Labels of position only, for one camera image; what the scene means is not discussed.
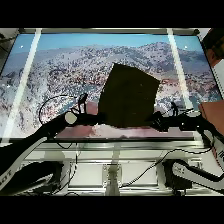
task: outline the black cloth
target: black cloth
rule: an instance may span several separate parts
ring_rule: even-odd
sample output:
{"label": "black cloth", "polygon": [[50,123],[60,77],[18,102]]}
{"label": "black cloth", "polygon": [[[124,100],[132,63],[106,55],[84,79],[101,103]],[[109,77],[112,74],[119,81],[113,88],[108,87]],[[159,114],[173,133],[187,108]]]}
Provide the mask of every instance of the black cloth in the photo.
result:
{"label": "black cloth", "polygon": [[115,63],[101,92],[98,114],[117,128],[148,126],[159,84],[137,68]]}

